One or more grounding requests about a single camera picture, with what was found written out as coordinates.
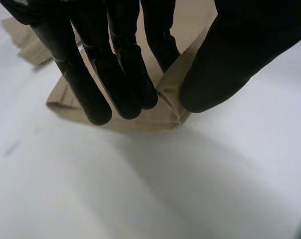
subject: brown paper bag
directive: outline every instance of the brown paper bag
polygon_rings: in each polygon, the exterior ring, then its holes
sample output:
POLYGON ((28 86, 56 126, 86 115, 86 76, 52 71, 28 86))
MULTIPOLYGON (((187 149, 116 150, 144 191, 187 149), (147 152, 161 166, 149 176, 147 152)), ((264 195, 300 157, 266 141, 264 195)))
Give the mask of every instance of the brown paper bag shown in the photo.
MULTIPOLYGON (((142 111, 141 115, 134 120, 125 120, 118 115, 92 66, 89 64, 85 52, 82 50, 81 55, 85 64, 113 111, 112 119, 103 127, 114 130, 158 132, 182 126, 190 113, 179 102, 179 89, 216 14, 213 0, 177 1, 174 27, 171 32, 176 38, 179 50, 183 51, 183 53, 164 75, 147 45, 143 16, 140 14, 137 41, 142 48, 143 58, 150 78, 154 85, 157 86, 159 101, 154 109, 142 111)), ((22 34, 22 32, 18 34, 12 30, 16 29, 13 27, 13 24, 17 25, 18 23, 12 23, 12 20, 7 20, 5 27, 12 36, 13 41, 22 48, 19 53, 20 56, 33 64, 40 64, 44 58, 46 60, 50 56, 50 53, 45 50, 42 43, 34 38, 32 32, 24 29, 23 31, 27 32, 28 36, 25 36, 26 34, 22 34)), ((91 125, 62 76, 48 97, 47 106, 64 119, 91 125)))

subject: white surface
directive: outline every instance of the white surface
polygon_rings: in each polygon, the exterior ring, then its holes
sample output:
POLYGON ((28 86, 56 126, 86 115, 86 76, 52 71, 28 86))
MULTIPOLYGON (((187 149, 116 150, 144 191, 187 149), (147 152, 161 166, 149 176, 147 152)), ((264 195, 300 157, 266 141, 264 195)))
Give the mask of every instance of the white surface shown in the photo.
MULTIPOLYGON (((8 13, 0 6, 0 19, 8 13)), ((119 134, 45 107, 0 26, 0 239, 291 239, 301 223, 301 42, 168 134, 119 134)))

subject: finger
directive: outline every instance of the finger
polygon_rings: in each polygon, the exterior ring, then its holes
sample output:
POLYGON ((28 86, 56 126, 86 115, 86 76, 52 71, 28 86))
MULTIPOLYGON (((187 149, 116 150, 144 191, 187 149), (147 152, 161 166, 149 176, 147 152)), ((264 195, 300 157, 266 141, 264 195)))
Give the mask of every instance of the finger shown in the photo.
POLYGON ((113 47, 121 67, 132 83, 143 109, 151 109, 157 104, 158 97, 135 37, 140 12, 139 0, 106 0, 105 4, 113 47))
POLYGON ((176 0, 141 0, 149 47, 163 72, 180 56, 175 38, 170 34, 176 0))
POLYGON ((112 110, 83 62, 68 16, 60 13, 31 27, 52 53, 89 121, 106 124, 112 110))
POLYGON ((183 82, 180 100, 190 112, 200 113, 229 99, 301 40, 301 0, 278 0, 273 5, 230 2, 216 1, 219 14, 183 82))
POLYGON ((106 8, 101 0, 73 5, 71 21, 105 91, 121 117, 136 118, 142 106, 121 69, 109 43, 106 8))

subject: black glove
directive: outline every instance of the black glove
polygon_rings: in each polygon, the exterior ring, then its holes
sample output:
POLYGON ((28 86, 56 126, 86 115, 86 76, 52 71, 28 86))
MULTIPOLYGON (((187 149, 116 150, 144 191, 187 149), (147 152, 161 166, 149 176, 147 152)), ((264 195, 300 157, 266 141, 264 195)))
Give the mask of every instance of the black glove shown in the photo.
MULTIPOLYGON (((96 74, 123 118, 134 119, 142 109, 151 109, 157 104, 157 93, 136 43, 139 0, 0 2, 18 21, 29 24, 51 51, 91 123, 107 123, 112 111, 84 65, 71 22, 96 74), (108 23, 116 55, 109 44, 108 23)), ((175 1, 143 0, 143 5, 146 4, 146 12, 151 13, 145 17, 148 42, 165 71, 179 56, 169 33, 175 1), (160 14, 153 11, 158 7, 162 7, 160 14)))
POLYGON ((181 89, 190 112, 238 92, 258 71, 301 40, 301 0, 215 0, 218 16, 181 89))

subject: brown paper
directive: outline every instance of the brown paper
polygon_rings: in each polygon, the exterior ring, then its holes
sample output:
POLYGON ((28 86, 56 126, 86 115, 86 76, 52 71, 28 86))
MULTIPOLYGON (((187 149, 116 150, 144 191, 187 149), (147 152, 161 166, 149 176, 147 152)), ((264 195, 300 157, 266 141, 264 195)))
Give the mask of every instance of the brown paper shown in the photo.
MULTIPOLYGON (((157 86, 159 101, 154 109, 142 111, 141 115, 134 120, 125 120, 116 112, 82 50, 81 55, 85 64, 113 111, 112 119, 103 127, 121 131, 158 132, 182 126, 190 113, 179 102, 179 89, 216 14, 213 0, 177 1, 174 27, 171 32, 176 38, 179 50, 183 53, 164 75, 147 45, 143 16, 140 15, 137 41, 142 48, 150 78, 157 86)), ((18 24, 12 19, 6 20, 3 25, 12 36, 13 41, 21 47, 20 56, 33 64, 41 64, 50 57, 50 53, 34 37, 34 33, 30 29, 25 29, 26 26, 18 24), (16 31, 17 25, 21 28, 20 31, 16 31)), ((62 76, 48 97, 47 105, 62 118, 91 125, 62 76)))

